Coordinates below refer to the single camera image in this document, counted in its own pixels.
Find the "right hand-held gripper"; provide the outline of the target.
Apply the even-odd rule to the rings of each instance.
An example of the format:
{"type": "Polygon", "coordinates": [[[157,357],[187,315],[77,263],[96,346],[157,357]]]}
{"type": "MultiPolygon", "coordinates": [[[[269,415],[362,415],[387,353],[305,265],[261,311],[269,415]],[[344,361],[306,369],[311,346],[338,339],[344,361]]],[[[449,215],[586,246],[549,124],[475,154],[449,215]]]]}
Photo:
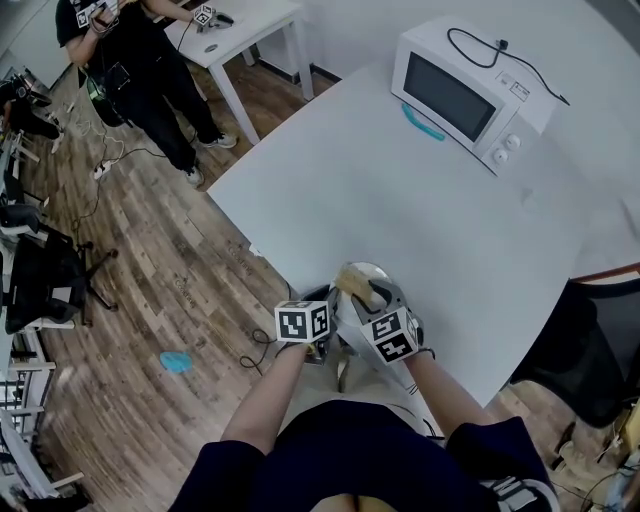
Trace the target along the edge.
{"type": "Polygon", "coordinates": [[[404,293],[396,284],[370,280],[369,285],[385,305],[371,309],[358,295],[351,296],[351,303],[367,343],[389,366],[418,352],[422,345],[422,327],[412,311],[404,307],[404,293]]]}

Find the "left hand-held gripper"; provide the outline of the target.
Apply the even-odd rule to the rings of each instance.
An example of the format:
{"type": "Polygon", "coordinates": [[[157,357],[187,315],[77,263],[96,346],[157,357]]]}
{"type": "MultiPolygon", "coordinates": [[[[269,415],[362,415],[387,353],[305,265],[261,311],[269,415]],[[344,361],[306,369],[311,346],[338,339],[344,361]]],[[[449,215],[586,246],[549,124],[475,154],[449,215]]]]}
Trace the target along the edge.
{"type": "Polygon", "coordinates": [[[325,284],[303,295],[303,301],[279,303],[274,310],[276,341],[306,345],[305,363],[323,365],[331,331],[339,327],[341,295],[339,288],[325,284]]]}

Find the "yellow sponge piece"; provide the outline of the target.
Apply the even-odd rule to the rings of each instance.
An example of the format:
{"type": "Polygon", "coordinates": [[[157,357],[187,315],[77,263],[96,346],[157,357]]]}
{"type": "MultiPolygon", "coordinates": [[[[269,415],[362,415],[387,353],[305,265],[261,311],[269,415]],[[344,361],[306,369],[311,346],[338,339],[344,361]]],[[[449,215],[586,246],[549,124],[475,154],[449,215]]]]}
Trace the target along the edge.
{"type": "Polygon", "coordinates": [[[369,277],[353,263],[346,263],[340,268],[334,286],[349,296],[357,296],[367,306],[374,305],[374,291],[369,277]]]}

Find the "white round plate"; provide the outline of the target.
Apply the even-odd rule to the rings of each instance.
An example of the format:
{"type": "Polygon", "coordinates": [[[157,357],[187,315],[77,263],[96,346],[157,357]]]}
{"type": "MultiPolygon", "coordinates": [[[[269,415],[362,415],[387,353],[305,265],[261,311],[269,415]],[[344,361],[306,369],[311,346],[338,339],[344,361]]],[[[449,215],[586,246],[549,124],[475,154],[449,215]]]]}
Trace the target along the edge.
{"type": "Polygon", "coordinates": [[[390,282],[389,276],[377,265],[368,262],[348,263],[353,263],[359,270],[363,271],[369,277],[369,281],[373,279],[380,279],[390,282]]]}

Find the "person's right forearm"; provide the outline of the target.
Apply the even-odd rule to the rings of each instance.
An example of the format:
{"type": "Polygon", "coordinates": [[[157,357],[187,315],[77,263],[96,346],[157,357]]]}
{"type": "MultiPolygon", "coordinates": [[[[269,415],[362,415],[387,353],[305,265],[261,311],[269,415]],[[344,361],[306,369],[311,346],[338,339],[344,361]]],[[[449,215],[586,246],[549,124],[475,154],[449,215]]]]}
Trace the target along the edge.
{"type": "Polygon", "coordinates": [[[464,424],[486,426],[495,422],[428,351],[411,355],[403,363],[446,438],[464,424]]]}

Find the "person's left forearm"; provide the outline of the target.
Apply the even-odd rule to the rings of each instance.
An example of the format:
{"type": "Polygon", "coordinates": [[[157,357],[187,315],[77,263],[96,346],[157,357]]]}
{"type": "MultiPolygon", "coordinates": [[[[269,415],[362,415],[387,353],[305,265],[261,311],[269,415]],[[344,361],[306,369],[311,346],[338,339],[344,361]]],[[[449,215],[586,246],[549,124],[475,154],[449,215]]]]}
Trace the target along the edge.
{"type": "Polygon", "coordinates": [[[300,377],[307,346],[283,348],[231,417],[222,441],[239,441],[263,454],[272,451],[300,377]]]}

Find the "person's beige trousers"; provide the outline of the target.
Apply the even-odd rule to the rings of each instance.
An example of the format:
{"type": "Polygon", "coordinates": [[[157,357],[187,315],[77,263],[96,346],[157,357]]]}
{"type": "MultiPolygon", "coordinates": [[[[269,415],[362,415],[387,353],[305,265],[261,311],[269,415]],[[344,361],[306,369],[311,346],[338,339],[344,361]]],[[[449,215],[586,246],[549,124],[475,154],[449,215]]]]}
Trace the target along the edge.
{"type": "Polygon", "coordinates": [[[384,406],[417,433],[431,434],[415,395],[392,376],[356,360],[349,361],[340,377],[324,367],[305,366],[280,431],[302,413],[332,400],[384,406]]]}

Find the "person's dark blue shirt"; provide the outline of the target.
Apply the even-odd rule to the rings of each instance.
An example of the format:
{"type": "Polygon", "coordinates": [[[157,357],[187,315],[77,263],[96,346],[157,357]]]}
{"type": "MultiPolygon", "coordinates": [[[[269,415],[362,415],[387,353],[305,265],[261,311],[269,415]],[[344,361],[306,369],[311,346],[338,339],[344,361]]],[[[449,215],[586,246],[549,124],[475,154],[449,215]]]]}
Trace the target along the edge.
{"type": "Polygon", "coordinates": [[[508,484],[551,484],[519,418],[465,423],[440,446],[383,405],[331,400],[297,416],[267,454],[208,443],[168,512],[310,512],[338,496],[396,512],[501,512],[508,484]]]}

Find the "blue cloth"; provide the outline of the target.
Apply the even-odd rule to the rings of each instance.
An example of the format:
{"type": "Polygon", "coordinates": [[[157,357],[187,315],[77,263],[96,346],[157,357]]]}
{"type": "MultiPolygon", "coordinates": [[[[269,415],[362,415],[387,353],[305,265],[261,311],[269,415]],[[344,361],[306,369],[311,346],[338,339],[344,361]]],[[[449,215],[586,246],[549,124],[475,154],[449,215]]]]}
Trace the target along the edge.
{"type": "Polygon", "coordinates": [[[186,352],[162,352],[159,356],[162,367],[171,373],[181,374],[193,368],[193,361],[186,352]]]}

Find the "black mesh office chair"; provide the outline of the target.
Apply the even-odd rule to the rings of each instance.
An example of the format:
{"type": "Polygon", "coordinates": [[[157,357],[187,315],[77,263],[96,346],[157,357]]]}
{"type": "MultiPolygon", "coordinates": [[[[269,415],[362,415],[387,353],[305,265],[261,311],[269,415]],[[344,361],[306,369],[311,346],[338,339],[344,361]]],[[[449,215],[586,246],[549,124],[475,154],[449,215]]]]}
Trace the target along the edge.
{"type": "Polygon", "coordinates": [[[640,277],[569,281],[509,382],[534,382],[584,423],[612,424],[640,399],[640,277]]]}

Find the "white microwave oven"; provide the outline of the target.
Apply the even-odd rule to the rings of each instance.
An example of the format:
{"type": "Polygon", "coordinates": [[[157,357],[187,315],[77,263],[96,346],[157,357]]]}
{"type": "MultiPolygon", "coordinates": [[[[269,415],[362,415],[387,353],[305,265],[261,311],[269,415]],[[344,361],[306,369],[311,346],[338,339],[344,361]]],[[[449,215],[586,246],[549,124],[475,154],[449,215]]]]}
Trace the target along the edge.
{"type": "Polygon", "coordinates": [[[401,34],[392,93],[496,176],[541,137],[567,99],[537,68],[471,24],[442,16],[401,34]]]}

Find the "white small table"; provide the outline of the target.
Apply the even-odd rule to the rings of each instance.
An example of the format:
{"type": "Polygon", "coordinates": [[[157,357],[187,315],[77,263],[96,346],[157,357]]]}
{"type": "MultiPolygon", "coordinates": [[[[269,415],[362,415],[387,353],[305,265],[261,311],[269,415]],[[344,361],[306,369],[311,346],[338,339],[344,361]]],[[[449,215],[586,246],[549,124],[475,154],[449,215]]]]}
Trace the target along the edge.
{"type": "Polygon", "coordinates": [[[165,33],[183,57],[209,71],[244,135],[256,145],[260,137],[224,65],[237,55],[253,65],[250,48],[281,31],[287,50],[297,65],[303,97],[312,100],[314,89],[304,40],[302,6],[292,0],[208,0],[207,4],[229,15],[234,24],[229,28],[199,32],[194,24],[175,21],[165,28],[165,33]]]}

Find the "black swivel office chair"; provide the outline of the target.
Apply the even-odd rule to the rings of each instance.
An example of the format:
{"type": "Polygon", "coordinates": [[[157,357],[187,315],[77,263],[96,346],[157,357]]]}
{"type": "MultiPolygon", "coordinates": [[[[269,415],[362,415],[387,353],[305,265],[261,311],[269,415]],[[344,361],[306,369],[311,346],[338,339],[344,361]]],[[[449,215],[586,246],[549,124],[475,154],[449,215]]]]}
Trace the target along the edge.
{"type": "Polygon", "coordinates": [[[8,290],[2,294],[6,332],[73,329],[77,325],[90,328],[93,323],[87,316],[89,298],[105,310],[116,312],[118,305],[100,295],[92,278],[119,252],[111,249],[90,265],[87,256],[94,248],[91,241],[75,244],[70,236],[56,230],[46,229],[43,233],[44,241],[28,234],[19,236],[8,290]]]}

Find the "white desk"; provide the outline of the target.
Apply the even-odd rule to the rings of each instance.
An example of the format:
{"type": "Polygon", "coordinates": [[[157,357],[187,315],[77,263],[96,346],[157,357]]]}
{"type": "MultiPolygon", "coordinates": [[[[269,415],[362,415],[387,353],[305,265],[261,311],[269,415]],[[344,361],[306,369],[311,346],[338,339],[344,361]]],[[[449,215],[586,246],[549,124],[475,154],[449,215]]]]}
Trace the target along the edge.
{"type": "Polygon", "coordinates": [[[54,480],[36,455],[40,420],[49,385],[57,369],[45,354],[36,322],[16,334],[0,327],[0,448],[10,455],[15,472],[0,477],[0,488],[18,485],[29,497],[58,498],[79,483],[81,472],[54,480]]]}

